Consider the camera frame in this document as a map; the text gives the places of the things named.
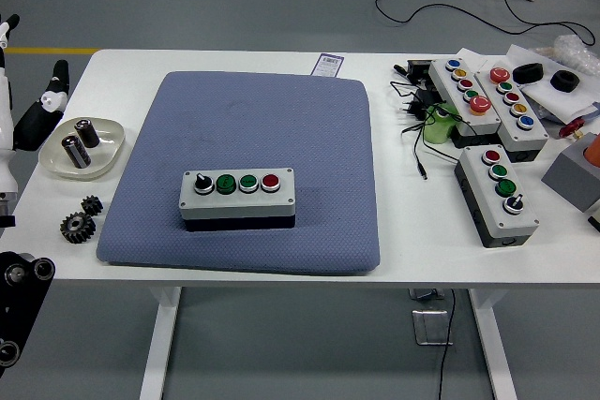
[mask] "white plate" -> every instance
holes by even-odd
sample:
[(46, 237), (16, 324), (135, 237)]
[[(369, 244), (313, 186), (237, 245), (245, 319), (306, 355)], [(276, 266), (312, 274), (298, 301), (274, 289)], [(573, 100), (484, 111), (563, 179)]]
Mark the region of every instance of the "white plate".
[[(92, 163), (83, 169), (76, 168), (61, 141), (69, 136), (77, 136), (75, 124), (82, 119), (89, 119), (100, 139), (100, 144), (85, 150), (90, 155)], [(70, 119), (56, 128), (39, 151), (37, 160), (45, 169), (61, 177), (75, 180), (92, 180), (106, 173), (114, 164), (114, 160), (125, 141), (125, 130), (118, 122), (99, 117), (78, 117)]]

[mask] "table leg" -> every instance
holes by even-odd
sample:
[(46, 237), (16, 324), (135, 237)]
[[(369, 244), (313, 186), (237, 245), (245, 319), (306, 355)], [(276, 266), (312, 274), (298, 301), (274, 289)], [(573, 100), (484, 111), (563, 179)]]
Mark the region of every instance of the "table leg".
[(477, 321), (481, 346), (487, 362), (489, 379), (496, 400), (517, 400), (517, 393), (508, 368), (493, 306), (507, 289), (469, 289), (472, 310)]
[(160, 400), (162, 398), (181, 296), (180, 287), (150, 288), (150, 291), (158, 300), (158, 311), (148, 351), (146, 370), (143, 375), (140, 400)]

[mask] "red button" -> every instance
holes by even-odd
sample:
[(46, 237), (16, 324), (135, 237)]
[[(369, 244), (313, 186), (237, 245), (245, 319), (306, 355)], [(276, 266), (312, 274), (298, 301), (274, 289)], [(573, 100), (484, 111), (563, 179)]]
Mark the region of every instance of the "red button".
[(279, 189), (279, 177), (273, 173), (265, 175), (261, 180), (262, 190), (265, 192), (275, 192)]
[(473, 88), (473, 82), (467, 79), (462, 79), (461, 81), (458, 82), (458, 89), (460, 91), (467, 91), (469, 89)]
[(510, 72), (503, 67), (494, 67), (489, 71), (489, 77), (494, 83), (502, 83), (510, 79)]
[(506, 105), (514, 105), (520, 100), (517, 93), (506, 93), (504, 95), (504, 103)]
[(474, 114), (484, 114), (491, 107), (491, 102), (487, 97), (474, 96), (471, 97), (469, 105)]
[(491, 166), (500, 161), (500, 154), (495, 150), (488, 150), (481, 156), (481, 158), (484, 160), (484, 163)]

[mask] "yellow floor line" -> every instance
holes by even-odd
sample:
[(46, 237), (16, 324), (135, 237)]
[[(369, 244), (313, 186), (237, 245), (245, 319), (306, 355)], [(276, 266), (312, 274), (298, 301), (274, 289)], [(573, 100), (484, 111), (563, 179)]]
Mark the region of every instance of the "yellow floor line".
[(8, 47), (4, 53), (91, 55), (99, 50), (81, 47)]

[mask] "blue button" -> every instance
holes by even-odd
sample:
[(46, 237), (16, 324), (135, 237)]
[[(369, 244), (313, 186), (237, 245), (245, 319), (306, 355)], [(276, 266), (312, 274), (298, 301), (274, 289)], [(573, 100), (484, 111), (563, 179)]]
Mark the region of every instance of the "blue button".
[(448, 69), (450, 72), (459, 67), (460, 62), (458, 60), (448, 60), (448, 62), (446, 63), (446, 69)]
[(517, 119), (517, 126), (523, 130), (531, 130), (534, 120), (529, 116), (521, 116)]

